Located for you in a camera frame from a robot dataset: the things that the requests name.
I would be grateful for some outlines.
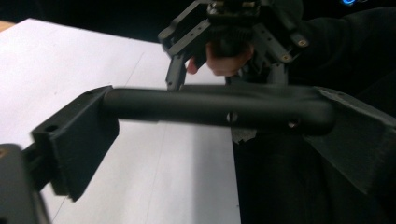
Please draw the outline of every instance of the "black tube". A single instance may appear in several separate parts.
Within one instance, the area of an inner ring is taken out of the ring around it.
[[[120,119],[292,130],[314,135],[325,134],[334,125],[332,106],[311,88],[253,89],[115,89],[106,94],[103,107]]]

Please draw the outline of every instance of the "hand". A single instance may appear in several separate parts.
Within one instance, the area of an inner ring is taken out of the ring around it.
[[[206,44],[206,64],[216,76],[231,77],[253,56],[254,48],[251,44],[246,43],[242,47],[241,53],[234,57],[219,57],[216,53],[216,44],[209,42]],[[198,68],[195,65],[195,59],[192,57],[187,65],[187,72],[196,74]]]

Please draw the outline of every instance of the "white surface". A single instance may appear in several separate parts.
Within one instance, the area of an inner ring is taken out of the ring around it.
[[[0,33],[0,143],[29,132],[84,91],[105,85],[163,89],[161,46],[24,21]],[[218,82],[207,68],[188,83]],[[240,223],[230,131],[122,121],[76,202],[42,191],[54,223]]]

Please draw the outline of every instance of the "dark background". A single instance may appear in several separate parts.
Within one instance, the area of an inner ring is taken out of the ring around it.
[[[192,0],[0,0],[0,20],[52,21],[97,32],[157,42],[157,34]],[[368,0],[352,7],[340,0],[303,0],[304,19],[339,18],[372,7],[393,7],[396,0]]]

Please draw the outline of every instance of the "screw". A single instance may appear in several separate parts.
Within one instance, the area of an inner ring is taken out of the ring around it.
[[[306,45],[306,41],[305,41],[305,40],[300,40],[300,41],[298,42],[298,45],[299,45],[300,47],[303,47],[303,46]]]
[[[283,61],[289,61],[290,60],[290,56],[288,54],[285,54],[282,56]]]

